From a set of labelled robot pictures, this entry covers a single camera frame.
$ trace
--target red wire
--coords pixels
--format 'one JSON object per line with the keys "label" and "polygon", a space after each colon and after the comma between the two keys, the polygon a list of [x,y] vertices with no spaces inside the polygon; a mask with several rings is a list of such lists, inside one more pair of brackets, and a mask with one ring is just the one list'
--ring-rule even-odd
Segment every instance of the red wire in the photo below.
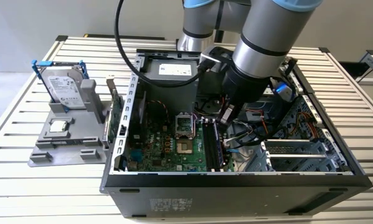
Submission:
{"label": "red wire", "polygon": [[247,109],[247,111],[259,112],[262,114],[263,126],[264,126],[264,129],[266,129],[266,132],[268,133],[268,129],[267,129],[266,121],[264,121],[264,111],[263,110],[252,110],[252,109]]}

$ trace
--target white label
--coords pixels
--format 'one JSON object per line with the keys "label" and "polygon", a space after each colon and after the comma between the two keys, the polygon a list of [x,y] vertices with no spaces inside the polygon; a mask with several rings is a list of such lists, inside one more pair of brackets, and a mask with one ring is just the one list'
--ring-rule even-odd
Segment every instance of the white label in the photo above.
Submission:
{"label": "white label", "polygon": [[190,64],[160,64],[159,75],[192,76],[192,66]]}
{"label": "white label", "polygon": [[68,108],[84,106],[79,88],[72,78],[67,76],[50,76],[48,80],[59,101],[64,106]]}
{"label": "white label", "polygon": [[192,198],[151,198],[152,211],[191,211]]}
{"label": "white label", "polygon": [[67,142],[66,141],[54,141],[52,144],[55,144],[55,145],[66,145]]}

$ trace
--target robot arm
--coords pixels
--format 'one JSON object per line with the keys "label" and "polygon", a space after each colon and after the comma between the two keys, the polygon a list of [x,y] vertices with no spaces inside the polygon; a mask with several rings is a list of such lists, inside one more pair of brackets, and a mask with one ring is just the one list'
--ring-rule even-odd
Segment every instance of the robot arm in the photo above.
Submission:
{"label": "robot arm", "polygon": [[[224,13],[224,18],[232,21],[222,30],[230,31],[228,27],[232,27],[231,31],[235,32],[243,24],[232,64],[223,82],[227,102],[218,121],[226,126],[238,117],[244,104],[262,97],[270,77],[275,75],[323,0],[251,0],[251,6],[240,2],[226,2],[224,11],[218,11],[216,17],[220,25],[228,24],[223,20]],[[179,41],[179,50],[202,51],[202,48],[214,44],[210,39],[214,29],[210,18],[214,17],[220,3],[219,0],[186,0],[184,34]],[[243,21],[247,8],[250,12]]]}

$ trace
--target black connector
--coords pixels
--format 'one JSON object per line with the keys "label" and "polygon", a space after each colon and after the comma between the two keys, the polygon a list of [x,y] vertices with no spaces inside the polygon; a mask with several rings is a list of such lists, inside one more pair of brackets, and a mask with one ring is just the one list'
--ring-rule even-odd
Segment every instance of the black connector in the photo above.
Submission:
{"label": "black connector", "polygon": [[126,135],[127,127],[122,125],[120,127],[120,135]]}

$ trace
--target metal rack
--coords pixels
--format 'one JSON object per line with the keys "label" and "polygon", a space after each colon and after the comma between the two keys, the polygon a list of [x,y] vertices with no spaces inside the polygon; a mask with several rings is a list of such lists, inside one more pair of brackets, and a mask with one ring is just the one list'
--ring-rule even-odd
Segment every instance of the metal rack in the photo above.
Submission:
{"label": "metal rack", "polygon": [[[136,49],[175,50],[174,41],[124,40],[128,56]],[[232,44],[219,44],[230,49]],[[373,101],[331,53],[319,48],[294,48],[290,56],[311,83],[327,113],[373,182]],[[58,40],[44,60],[87,63],[96,92],[110,99],[106,76],[115,75],[126,95],[131,71],[114,39],[70,37]],[[48,116],[50,96],[35,74],[0,119],[0,222],[119,222],[112,199],[99,193],[103,164],[30,168],[27,161]],[[166,219],[166,222],[264,222],[255,217]],[[271,222],[373,224],[373,188],[314,217],[270,217]]]}

